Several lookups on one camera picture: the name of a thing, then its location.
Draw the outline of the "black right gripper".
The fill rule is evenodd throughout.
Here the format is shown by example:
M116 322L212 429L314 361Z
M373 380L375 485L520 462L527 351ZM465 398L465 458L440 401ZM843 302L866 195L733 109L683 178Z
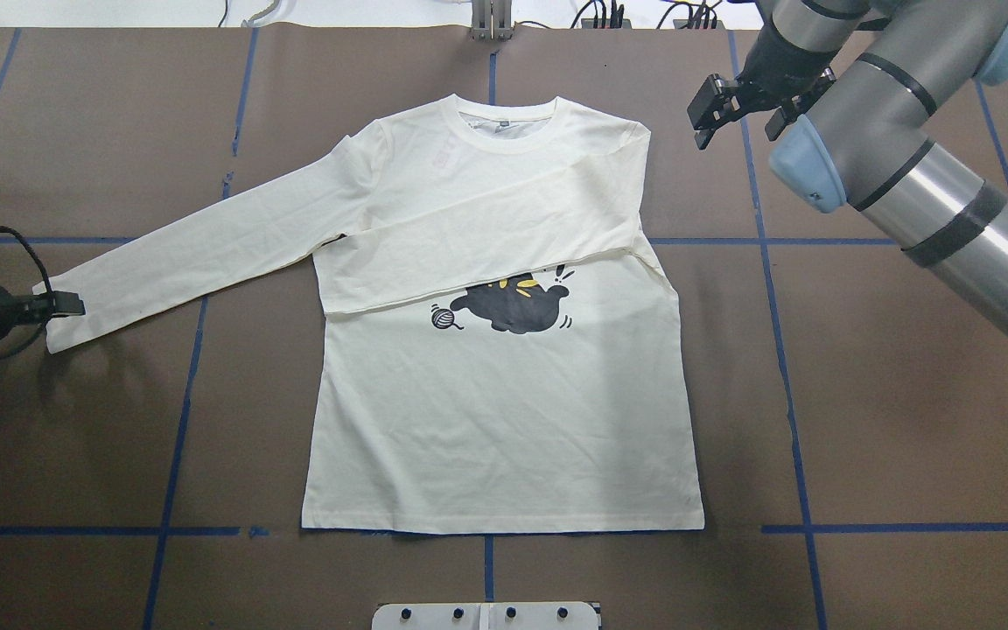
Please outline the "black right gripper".
M687 107L689 123L695 131L696 147L700 151L711 144L716 132L724 125L735 123L749 113L772 111L773 115L765 125L768 140L780 138L788 125L796 123L817 103L821 96L836 83L832 69L825 68L816 76L815 84L800 93L789 96L773 96L763 87L752 82L725 80L719 74L707 77L692 96Z

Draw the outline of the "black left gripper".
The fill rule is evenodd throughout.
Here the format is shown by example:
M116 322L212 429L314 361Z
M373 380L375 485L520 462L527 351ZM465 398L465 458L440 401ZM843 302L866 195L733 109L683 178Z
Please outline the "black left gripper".
M51 318L79 318L87 314L80 296L48 294L0 297L0 326L41 326Z

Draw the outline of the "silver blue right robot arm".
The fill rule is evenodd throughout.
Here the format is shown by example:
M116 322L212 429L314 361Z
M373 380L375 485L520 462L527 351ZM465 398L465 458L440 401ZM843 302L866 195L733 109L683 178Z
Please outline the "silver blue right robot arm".
M696 146L768 111L769 167L817 211L855 208L1008 336L1008 195L924 124L965 83L1008 80L1008 1L760 1L731 80L687 107Z

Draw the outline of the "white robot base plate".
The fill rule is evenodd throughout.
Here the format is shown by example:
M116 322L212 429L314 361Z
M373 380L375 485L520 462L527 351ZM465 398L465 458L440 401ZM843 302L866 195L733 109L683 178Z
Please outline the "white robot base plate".
M584 601L391 603L372 629L603 629L599 603Z

